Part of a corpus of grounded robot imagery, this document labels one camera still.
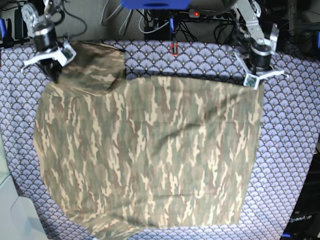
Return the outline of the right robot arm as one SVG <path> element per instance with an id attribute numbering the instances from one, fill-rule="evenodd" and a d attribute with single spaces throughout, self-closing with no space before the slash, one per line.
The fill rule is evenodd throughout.
<path id="1" fill-rule="evenodd" d="M 36 53 L 23 62 L 21 71 L 31 65 L 37 65 L 54 83 L 62 72 L 62 68 L 74 60 L 77 53 L 69 43 L 67 36 L 58 40 L 56 26 L 65 19 L 62 4 L 55 0 L 44 2 L 43 14 L 39 14 L 35 5 L 25 4 L 21 9 L 27 34 L 32 39 Z"/>

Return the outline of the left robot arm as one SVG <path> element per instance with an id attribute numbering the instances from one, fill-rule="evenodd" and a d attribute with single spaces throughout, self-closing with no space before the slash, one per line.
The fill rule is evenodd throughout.
<path id="1" fill-rule="evenodd" d="M 267 33 L 263 32 L 259 22 L 262 10 L 255 0 L 236 0 L 232 10 L 238 29 L 234 39 L 245 51 L 241 53 L 235 50 L 232 55 L 244 70 L 243 85 L 257 90 L 262 81 L 285 74 L 283 69 L 271 65 L 280 30 L 273 23 Z"/>

